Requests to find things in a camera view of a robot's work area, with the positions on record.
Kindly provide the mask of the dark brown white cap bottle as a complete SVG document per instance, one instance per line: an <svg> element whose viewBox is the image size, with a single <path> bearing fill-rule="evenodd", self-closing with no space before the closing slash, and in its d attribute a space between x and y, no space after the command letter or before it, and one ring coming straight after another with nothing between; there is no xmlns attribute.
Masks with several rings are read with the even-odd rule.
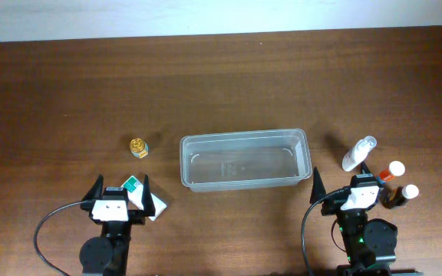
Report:
<svg viewBox="0 0 442 276"><path fill-rule="evenodd" d="M399 186L384 197L383 205L386 209L401 207L408 201L418 197L419 192L419 188L414 184Z"/></svg>

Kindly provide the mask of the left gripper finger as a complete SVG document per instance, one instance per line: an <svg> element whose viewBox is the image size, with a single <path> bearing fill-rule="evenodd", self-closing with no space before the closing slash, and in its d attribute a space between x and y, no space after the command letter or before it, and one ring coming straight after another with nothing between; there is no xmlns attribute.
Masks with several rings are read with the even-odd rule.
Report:
<svg viewBox="0 0 442 276"><path fill-rule="evenodd" d="M103 191L103 183L104 183L104 177L101 174L99 174L95 183L82 198L82 201L84 202L84 201L100 199Z"/></svg>
<svg viewBox="0 0 442 276"><path fill-rule="evenodd" d="M150 191L149 176L145 175L143 179L143 191L141 196L141 203L143 205L143 214L146 217L156 215L156 208L153 202L153 197Z"/></svg>

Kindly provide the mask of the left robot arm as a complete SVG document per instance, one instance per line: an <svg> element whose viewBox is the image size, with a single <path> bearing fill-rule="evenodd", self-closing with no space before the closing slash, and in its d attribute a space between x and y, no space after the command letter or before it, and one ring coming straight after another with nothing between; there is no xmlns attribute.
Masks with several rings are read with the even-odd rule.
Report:
<svg viewBox="0 0 442 276"><path fill-rule="evenodd" d="M144 225L156 209L150 192L149 177L143 180L142 209L127 207L128 191L124 187L103 188L99 175L82 199L80 208L92 222L101 226L101 234L88 239L81 247L79 259L83 275L125 275L131 240L131 228Z"/></svg>

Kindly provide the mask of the white green medicine box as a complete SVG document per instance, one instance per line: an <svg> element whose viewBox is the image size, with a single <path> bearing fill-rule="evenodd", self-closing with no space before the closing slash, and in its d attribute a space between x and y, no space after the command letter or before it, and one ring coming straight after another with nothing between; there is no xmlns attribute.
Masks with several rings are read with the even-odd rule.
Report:
<svg viewBox="0 0 442 276"><path fill-rule="evenodd" d="M135 176L130 176L121 186L122 188L127 190L129 201L134 204L138 209L143 210L143 203L141 202L143 195L143 182L141 182ZM160 214L167 208L167 204L159 199L154 194L151 194L155 215L149 216L148 219L151 221L155 221Z"/></svg>

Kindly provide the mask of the white clear cap spray bottle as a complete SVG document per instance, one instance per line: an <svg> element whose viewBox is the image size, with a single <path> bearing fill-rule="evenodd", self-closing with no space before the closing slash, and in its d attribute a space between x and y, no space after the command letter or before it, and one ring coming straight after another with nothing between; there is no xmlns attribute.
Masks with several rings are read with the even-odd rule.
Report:
<svg viewBox="0 0 442 276"><path fill-rule="evenodd" d="M366 136L359 140L344 156L341 167L345 172L352 171L362 163L368 154L377 146L377 140L373 136Z"/></svg>

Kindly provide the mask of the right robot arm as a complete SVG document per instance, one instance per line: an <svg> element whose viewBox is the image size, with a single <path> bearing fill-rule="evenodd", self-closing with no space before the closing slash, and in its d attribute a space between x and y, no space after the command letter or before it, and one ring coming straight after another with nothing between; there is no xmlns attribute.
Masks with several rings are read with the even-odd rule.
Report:
<svg viewBox="0 0 442 276"><path fill-rule="evenodd" d="M397 226L381 218L368 218L380 198L384 185L371 173L365 163L361 172L352 176L350 184L333 192L326 192L317 168L313 169L310 207L302 219L301 235L314 207L322 207L323 216L334 216L344 243L342 251L348 263L336 268L337 275L421 275L413 268L392 270L396 261Z"/></svg>

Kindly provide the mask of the orange white cap bottle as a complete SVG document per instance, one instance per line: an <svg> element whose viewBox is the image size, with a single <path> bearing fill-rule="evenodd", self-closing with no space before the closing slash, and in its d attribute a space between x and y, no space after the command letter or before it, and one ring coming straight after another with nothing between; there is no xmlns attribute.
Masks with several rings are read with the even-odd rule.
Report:
<svg viewBox="0 0 442 276"><path fill-rule="evenodd" d="M404 173L404 164L400 161L395 160L389 164L388 168L378 173L377 180L379 181L379 183L386 183L395 177L402 176Z"/></svg>

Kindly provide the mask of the small gold lid jar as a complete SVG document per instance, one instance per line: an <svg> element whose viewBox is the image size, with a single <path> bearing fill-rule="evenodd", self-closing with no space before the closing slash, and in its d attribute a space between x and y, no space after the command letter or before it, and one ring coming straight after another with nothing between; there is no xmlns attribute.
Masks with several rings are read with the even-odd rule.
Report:
<svg viewBox="0 0 442 276"><path fill-rule="evenodd" d="M130 141L130 151L137 158L144 158L149 153L147 143L141 138L134 138Z"/></svg>

